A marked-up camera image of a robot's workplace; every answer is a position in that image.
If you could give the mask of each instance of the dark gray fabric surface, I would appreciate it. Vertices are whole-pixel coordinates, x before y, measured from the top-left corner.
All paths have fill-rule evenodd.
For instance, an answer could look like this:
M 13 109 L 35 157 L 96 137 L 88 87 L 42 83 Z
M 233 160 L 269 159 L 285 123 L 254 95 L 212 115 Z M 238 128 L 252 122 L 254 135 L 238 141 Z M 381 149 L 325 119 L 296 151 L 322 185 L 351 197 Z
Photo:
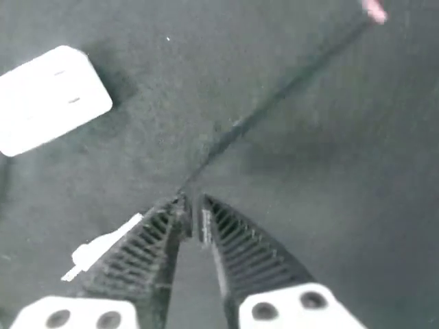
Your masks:
M 282 102 L 198 186 L 271 231 L 368 327 L 435 328 L 439 6 L 388 7 L 387 25 Z M 25 304 L 68 290 L 59 278 L 80 243 L 172 194 L 353 8 L 347 0 L 3 0 L 1 72 L 68 44 L 89 54 L 115 109 L 0 159 L 0 317 L 9 322 Z M 220 317 L 209 320 L 220 312 L 214 289 L 197 290 L 210 284 L 211 264 L 192 248 L 180 255 L 169 326 L 189 326 L 178 318 L 191 298 L 191 314 L 204 306 L 196 323 L 221 328 Z

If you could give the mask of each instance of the white object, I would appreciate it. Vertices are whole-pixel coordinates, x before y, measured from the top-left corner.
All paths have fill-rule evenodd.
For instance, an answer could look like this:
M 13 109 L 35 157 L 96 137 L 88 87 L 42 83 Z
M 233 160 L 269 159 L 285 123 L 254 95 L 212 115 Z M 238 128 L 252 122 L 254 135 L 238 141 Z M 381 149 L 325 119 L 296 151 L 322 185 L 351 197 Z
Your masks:
M 136 308 L 119 300 L 44 297 L 21 310 L 10 329 L 137 329 Z
M 87 272 L 121 237 L 137 225 L 143 216 L 135 214 L 129 221 L 112 233 L 104 234 L 90 243 L 80 245 L 71 255 L 75 266 L 68 271 L 62 281 L 72 281 L 81 271 Z
M 0 77 L 0 152 L 21 154 L 111 107 L 87 55 L 59 46 Z
M 257 308 L 265 319 L 254 316 Z M 239 307 L 239 328 L 366 329 L 328 288 L 316 283 L 247 297 Z

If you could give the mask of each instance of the screw hole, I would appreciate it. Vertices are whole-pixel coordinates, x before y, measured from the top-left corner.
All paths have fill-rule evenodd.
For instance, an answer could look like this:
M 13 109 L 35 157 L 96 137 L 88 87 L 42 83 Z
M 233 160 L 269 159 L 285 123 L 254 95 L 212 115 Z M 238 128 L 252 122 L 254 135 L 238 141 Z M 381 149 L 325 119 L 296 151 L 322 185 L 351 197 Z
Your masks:
M 97 329 L 116 329 L 121 324 L 121 315 L 118 312 L 111 311 L 101 315 L 97 320 Z
M 255 320 L 270 321 L 278 317 L 278 312 L 272 304 L 262 302 L 253 306 L 252 315 Z
M 302 302 L 303 307 L 308 310 L 320 310 L 327 306 L 325 298 L 319 293 L 313 291 L 304 293 L 300 297 L 300 301 Z
M 65 325 L 70 318 L 69 310 L 59 310 L 53 313 L 49 319 L 46 321 L 46 327 L 48 328 L 59 328 Z

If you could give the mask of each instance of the table surface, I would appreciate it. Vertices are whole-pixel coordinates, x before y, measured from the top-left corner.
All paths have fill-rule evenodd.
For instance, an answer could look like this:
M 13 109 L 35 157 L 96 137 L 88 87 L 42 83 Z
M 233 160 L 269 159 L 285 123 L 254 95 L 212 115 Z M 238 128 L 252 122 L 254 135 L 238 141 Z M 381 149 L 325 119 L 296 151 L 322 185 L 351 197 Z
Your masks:
M 71 45 L 115 107 L 0 158 L 0 321 L 70 289 L 60 277 L 71 252 L 174 193 L 353 2 L 3 0 L 0 72 Z M 277 104 L 196 186 L 269 230 L 369 328 L 436 328 L 439 5 L 384 6 L 387 24 Z M 169 328 L 224 327 L 212 260 L 195 243 L 182 247 L 174 290 Z

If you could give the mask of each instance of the pink object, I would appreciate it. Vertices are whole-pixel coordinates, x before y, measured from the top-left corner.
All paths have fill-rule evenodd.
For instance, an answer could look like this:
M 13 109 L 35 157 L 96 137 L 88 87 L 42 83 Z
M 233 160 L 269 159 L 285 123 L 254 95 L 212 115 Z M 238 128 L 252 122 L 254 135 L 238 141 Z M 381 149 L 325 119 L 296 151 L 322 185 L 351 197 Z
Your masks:
M 371 17 L 378 24 L 384 24 L 388 15 L 387 12 L 381 7 L 378 0 L 361 0 L 363 9 L 367 11 L 369 17 Z

